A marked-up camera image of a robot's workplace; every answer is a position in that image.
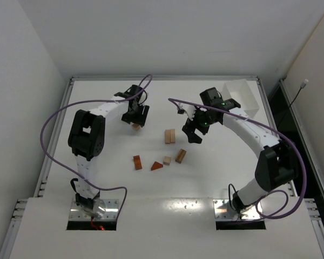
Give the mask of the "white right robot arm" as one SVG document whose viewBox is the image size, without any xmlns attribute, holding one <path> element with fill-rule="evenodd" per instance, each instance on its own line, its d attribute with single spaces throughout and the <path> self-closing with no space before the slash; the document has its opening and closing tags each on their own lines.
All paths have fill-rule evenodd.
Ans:
<svg viewBox="0 0 324 259">
<path fill-rule="evenodd" d="M 298 161 L 290 144 L 250 122 L 247 113 L 236 100 L 223 100 L 214 87 L 201 92 L 200 97 L 203 107 L 178 104 L 178 113 L 187 115 L 182 131 L 187 135 L 189 143 L 202 142 L 195 131 L 205 135 L 211 125 L 220 123 L 243 140 L 258 158 L 254 178 L 233 194 L 231 205 L 236 212 L 241 212 L 298 176 Z"/>
</svg>

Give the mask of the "striped dark wood block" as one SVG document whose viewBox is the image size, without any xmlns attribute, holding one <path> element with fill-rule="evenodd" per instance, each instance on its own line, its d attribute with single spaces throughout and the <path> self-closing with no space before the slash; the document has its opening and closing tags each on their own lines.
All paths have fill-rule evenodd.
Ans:
<svg viewBox="0 0 324 259">
<path fill-rule="evenodd" d="M 180 149 L 177 156 L 176 156 L 176 158 L 175 158 L 175 161 L 177 163 L 182 163 L 185 155 L 186 155 L 186 151 L 184 149 Z"/>
</svg>

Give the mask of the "engraved long wood block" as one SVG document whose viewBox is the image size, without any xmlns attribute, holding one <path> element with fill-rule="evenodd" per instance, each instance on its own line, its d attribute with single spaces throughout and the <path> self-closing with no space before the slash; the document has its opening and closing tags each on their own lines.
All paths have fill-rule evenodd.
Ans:
<svg viewBox="0 0 324 259">
<path fill-rule="evenodd" d="M 171 143 L 171 132 L 169 129 L 165 130 L 165 144 L 170 144 Z"/>
</svg>

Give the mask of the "small brown wood cube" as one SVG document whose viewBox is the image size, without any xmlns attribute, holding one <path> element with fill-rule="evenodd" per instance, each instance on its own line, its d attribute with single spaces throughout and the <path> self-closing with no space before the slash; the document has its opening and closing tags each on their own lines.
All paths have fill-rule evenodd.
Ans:
<svg viewBox="0 0 324 259">
<path fill-rule="evenodd" d="M 138 131 L 138 130 L 140 130 L 140 125 L 139 125 L 139 124 L 132 124 L 132 128 L 133 128 L 135 131 Z"/>
</svg>

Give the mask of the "pale long wood block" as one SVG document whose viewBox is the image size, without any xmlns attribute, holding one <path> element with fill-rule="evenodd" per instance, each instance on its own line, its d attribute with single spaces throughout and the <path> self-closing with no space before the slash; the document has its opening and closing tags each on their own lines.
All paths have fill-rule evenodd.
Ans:
<svg viewBox="0 0 324 259">
<path fill-rule="evenodd" d="M 176 131 L 175 129 L 170 129 L 170 143 L 174 144 L 176 142 Z"/>
</svg>

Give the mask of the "white translucent plastic bin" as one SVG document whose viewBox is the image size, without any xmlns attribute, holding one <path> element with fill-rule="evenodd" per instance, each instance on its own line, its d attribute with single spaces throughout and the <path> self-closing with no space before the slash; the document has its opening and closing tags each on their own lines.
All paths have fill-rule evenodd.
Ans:
<svg viewBox="0 0 324 259">
<path fill-rule="evenodd" d="M 260 108 L 246 79 L 225 82 L 221 95 L 224 100 L 237 101 L 251 119 L 255 117 Z"/>
</svg>

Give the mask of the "small pale wood cube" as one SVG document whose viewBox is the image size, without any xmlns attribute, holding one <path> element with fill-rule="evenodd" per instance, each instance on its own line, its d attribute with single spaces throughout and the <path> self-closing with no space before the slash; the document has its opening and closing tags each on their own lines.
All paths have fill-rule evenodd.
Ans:
<svg viewBox="0 0 324 259">
<path fill-rule="evenodd" d="M 164 160 L 163 160 L 163 164 L 169 166 L 170 163 L 171 163 L 171 160 L 172 160 L 172 159 L 171 159 L 170 156 L 165 156 L 165 157 L 164 157 Z"/>
</svg>

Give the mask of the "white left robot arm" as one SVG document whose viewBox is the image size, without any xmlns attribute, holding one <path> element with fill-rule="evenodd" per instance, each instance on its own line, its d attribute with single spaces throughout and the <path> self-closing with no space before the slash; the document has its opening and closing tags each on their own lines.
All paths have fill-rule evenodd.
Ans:
<svg viewBox="0 0 324 259">
<path fill-rule="evenodd" d="M 145 105 L 146 91 L 132 85 L 125 92 L 114 94 L 109 103 L 91 110 L 78 110 L 73 119 L 68 145 L 76 158 L 78 179 L 71 180 L 76 192 L 76 205 L 98 217 L 104 213 L 100 190 L 89 184 L 96 175 L 97 157 L 105 147 L 106 124 L 120 117 L 121 121 L 134 126 L 145 126 L 149 106 Z"/>
</svg>

